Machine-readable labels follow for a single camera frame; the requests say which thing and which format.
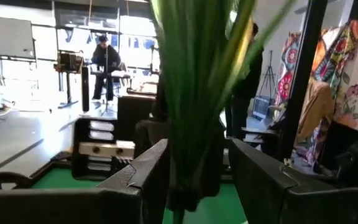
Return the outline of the black equipment stand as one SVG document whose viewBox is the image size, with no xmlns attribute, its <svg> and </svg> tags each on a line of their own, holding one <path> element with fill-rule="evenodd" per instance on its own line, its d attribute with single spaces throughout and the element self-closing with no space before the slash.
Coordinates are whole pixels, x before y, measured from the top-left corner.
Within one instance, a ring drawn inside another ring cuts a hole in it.
<svg viewBox="0 0 358 224">
<path fill-rule="evenodd" d="M 58 109 L 70 107 L 78 102 L 72 101 L 70 75 L 81 73 L 83 62 L 84 56 L 82 50 L 79 52 L 71 50 L 58 50 L 57 62 L 53 65 L 53 67 L 58 73 L 59 91 L 65 91 L 66 93 L 66 102 L 60 103 Z"/>
</svg>

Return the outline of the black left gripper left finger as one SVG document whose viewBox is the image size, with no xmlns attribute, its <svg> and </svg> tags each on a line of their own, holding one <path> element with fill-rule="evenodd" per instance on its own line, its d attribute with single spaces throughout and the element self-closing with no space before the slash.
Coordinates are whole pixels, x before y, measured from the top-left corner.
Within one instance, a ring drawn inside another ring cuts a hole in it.
<svg viewBox="0 0 358 224">
<path fill-rule="evenodd" d="M 94 188 L 0 190 L 0 224 L 162 224 L 166 146 L 160 140 Z"/>
</svg>

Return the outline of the large black box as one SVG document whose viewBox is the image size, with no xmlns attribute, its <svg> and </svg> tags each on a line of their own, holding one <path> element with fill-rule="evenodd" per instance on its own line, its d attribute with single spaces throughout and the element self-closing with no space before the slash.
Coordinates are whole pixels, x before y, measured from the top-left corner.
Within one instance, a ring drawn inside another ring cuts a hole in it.
<svg viewBox="0 0 358 224">
<path fill-rule="evenodd" d="M 154 96 L 134 94 L 122 95 L 118 99 L 116 127 L 118 140 L 133 140 L 136 124 L 149 118 L 154 101 Z"/>
</svg>

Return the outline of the open laptop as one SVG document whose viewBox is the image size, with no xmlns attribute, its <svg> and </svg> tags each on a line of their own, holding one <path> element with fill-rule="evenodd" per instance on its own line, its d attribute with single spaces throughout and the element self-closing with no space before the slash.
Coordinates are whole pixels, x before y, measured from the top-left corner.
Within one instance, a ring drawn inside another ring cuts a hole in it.
<svg viewBox="0 0 358 224">
<path fill-rule="evenodd" d="M 269 106 L 272 99 L 267 96 L 256 96 L 252 109 L 252 117 L 258 120 L 265 119 L 269 115 Z"/>
</svg>

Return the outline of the green table mat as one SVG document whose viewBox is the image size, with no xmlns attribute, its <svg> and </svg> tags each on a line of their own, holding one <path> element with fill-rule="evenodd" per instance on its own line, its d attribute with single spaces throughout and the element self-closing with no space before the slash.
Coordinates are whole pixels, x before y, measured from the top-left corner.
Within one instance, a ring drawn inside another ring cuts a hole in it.
<svg viewBox="0 0 358 224">
<path fill-rule="evenodd" d="M 36 184 L 35 189 L 83 189 L 95 187 L 99 181 L 76 180 L 68 169 L 54 168 Z M 183 224 L 248 224 L 232 184 L 221 184 L 215 197 L 202 199 L 195 212 L 186 212 Z"/>
</svg>

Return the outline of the brown cloth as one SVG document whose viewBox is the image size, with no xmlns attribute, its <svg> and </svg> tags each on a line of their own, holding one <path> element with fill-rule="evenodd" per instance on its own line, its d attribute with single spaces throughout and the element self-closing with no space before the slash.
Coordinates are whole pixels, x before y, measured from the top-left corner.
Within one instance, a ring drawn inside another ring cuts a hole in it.
<svg viewBox="0 0 358 224">
<path fill-rule="evenodd" d="M 334 100 L 328 83 L 309 79 L 301 111 L 296 142 L 311 136 L 322 118 L 334 111 Z"/>
</svg>

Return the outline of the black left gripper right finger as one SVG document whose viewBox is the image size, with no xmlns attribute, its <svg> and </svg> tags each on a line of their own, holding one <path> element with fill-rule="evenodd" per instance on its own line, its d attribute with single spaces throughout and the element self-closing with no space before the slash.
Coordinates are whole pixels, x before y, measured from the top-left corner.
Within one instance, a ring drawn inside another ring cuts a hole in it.
<svg viewBox="0 0 358 224">
<path fill-rule="evenodd" d="M 229 162 L 249 224 L 358 224 L 357 187 L 326 184 L 239 139 Z"/>
</svg>

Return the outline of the whiteboard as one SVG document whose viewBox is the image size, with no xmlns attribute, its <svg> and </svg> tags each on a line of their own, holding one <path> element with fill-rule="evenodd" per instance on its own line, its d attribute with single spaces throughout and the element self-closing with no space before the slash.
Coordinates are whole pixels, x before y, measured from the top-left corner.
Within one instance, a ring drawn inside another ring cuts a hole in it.
<svg viewBox="0 0 358 224">
<path fill-rule="evenodd" d="M 0 56 L 35 59 L 32 23 L 0 17 Z"/>
</svg>

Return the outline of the person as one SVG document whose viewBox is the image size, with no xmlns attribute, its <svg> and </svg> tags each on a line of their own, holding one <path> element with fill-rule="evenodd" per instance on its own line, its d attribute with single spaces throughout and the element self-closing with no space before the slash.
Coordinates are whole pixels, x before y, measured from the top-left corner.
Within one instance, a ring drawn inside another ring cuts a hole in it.
<svg viewBox="0 0 358 224">
<path fill-rule="evenodd" d="M 247 126 L 248 109 L 251 99 L 256 95 L 262 71 L 264 47 L 250 63 L 250 72 L 245 79 L 238 81 L 233 94 L 225 106 L 226 137 L 243 140 L 245 133 L 242 128 Z"/>
<path fill-rule="evenodd" d="M 103 66 L 104 68 L 117 67 L 121 64 L 121 57 L 114 47 L 108 44 L 108 38 L 105 35 L 100 36 L 99 44 L 96 46 L 93 56 L 91 58 L 92 63 Z M 96 76 L 94 84 L 93 100 L 100 100 L 101 93 L 104 86 L 104 80 L 106 77 Z"/>
</svg>

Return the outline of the colourful floral cloth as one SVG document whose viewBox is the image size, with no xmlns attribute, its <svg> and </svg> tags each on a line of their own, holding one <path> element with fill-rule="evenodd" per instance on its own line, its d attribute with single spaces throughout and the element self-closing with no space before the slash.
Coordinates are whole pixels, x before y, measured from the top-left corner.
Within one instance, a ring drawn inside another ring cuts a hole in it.
<svg viewBox="0 0 358 224">
<path fill-rule="evenodd" d="M 310 147 L 297 146 L 295 152 L 308 167 L 333 170 L 336 156 L 358 140 L 358 21 L 322 30 L 310 78 L 329 84 L 334 111 L 305 139 Z"/>
</svg>

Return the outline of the black aluminium rig frame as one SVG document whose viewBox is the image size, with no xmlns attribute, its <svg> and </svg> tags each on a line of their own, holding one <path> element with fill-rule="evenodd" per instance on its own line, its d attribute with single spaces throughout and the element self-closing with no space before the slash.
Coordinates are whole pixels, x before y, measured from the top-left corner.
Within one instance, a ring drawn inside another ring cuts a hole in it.
<svg viewBox="0 0 358 224">
<path fill-rule="evenodd" d="M 291 157 L 327 4 L 328 0 L 308 1 L 290 98 L 280 135 L 280 144 L 275 153 L 275 158 L 281 162 Z"/>
</svg>

